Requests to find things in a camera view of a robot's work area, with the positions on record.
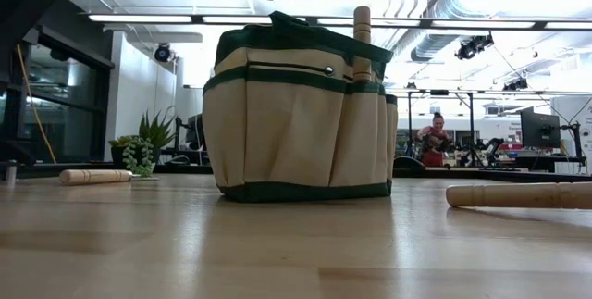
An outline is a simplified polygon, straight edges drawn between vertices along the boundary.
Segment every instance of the potted plant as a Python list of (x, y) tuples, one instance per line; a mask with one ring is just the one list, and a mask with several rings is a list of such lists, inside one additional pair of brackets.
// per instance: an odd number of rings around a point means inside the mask
[(165, 122), (164, 118), (159, 121), (159, 116), (160, 113), (158, 113), (151, 121), (148, 117), (148, 111), (146, 111), (146, 114), (142, 115), (138, 135), (121, 136), (116, 140), (109, 141), (111, 144), (111, 156), (113, 157), (115, 168), (125, 169), (129, 166), (128, 163), (124, 162), (124, 159), (129, 157), (130, 154), (124, 155), (124, 152), (132, 141), (135, 142), (135, 144), (131, 147), (134, 149), (134, 152), (131, 153), (131, 155), (134, 156), (137, 164), (141, 165), (143, 161), (142, 153), (135, 152), (135, 146), (137, 146), (137, 143), (150, 143), (152, 146), (151, 160), (153, 163), (158, 163), (160, 149), (175, 138), (174, 133), (171, 133), (169, 130), (173, 118), (170, 121)]
[(158, 159), (160, 158), (160, 149), (167, 146), (167, 144), (169, 144), (175, 138), (175, 134), (169, 129), (174, 118), (170, 119), (168, 122), (165, 122), (166, 118), (158, 121), (159, 116), (160, 112), (156, 114), (151, 122), (148, 118), (148, 111), (146, 111), (146, 114), (142, 116), (142, 121), (140, 121), (140, 128), (138, 130), (138, 136), (143, 138), (145, 141), (149, 141), (149, 143), (154, 147), (153, 161), (155, 163), (158, 163)]
[(134, 136), (121, 136), (116, 140), (109, 141), (111, 145), (111, 157), (113, 157), (113, 165), (118, 169), (124, 169), (126, 167), (123, 162), (123, 150), (131, 142)]

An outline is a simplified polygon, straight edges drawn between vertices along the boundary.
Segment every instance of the security camera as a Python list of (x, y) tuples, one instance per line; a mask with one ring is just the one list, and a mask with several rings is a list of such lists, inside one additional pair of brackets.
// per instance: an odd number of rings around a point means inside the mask
[(154, 52), (154, 59), (162, 63), (168, 63), (176, 57), (177, 54), (170, 48), (170, 44), (159, 44)]

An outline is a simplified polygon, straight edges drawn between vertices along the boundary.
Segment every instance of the bag handle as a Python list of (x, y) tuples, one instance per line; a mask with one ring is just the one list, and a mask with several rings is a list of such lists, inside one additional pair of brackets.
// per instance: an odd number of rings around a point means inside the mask
[(310, 26), (307, 22), (293, 18), (281, 12), (269, 15), (273, 30), (282, 36), (296, 41), (323, 46), (347, 52), (353, 56), (367, 58), (373, 62), (388, 63), (393, 53), (389, 50), (352, 39), (349, 36), (337, 34), (323, 27)]

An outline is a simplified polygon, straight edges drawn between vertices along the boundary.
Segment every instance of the wooden dowel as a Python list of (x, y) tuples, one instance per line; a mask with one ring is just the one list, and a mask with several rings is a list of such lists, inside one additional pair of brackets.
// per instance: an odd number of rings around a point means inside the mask
[(59, 175), (59, 180), (65, 185), (124, 182), (131, 178), (130, 171), (115, 169), (69, 169)]
[(592, 209), (592, 182), (451, 186), (451, 206)]
[[(353, 38), (367, 44), (372, 43), (371, 14), (368, 6), (358, 6), (353, 11)], [(355, 81), (372, 80), (372, 63), (369, 59), (353, 59), (353, 79)]]

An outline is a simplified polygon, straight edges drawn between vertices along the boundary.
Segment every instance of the ceiling light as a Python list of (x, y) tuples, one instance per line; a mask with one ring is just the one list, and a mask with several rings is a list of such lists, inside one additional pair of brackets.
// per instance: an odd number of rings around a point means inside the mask
[(319, 18), (317, 22), (321, 25), (353, 26), (352, 18)]
[(203, 17), (205, 23), (220, 24), (271, 24), (269, 17)]
[[(352, 18), (319, 18), (317, 21), (321, 25), (343, 25), (353, 26)], [(413, 19), (372, 19), (372, 26), (390, 26), (390, 27), (417, 27), (420, 20)]]
[(89, 19), (97, 22), (129, 23), (191, 23), (191, 16), (155, 16), (155, 15), (90, 15)]
[(546, 29), (567, 29), (567, 30), (591, 30), (592, 31), (592, 22), (590, 21), (580, 21), (580, 22), (548, 22), (545, 25)]
[(478, 28), (478, 29), (528, 29), (535, 25), (533, 21), (492, 21), (492, 20), (434, 20), (432, 27), (441, 28)]
[(399, 27), (417, 27), (420, 20), (400, 20), (400, 19), (372, 19), (372, 26), (399, 26)]

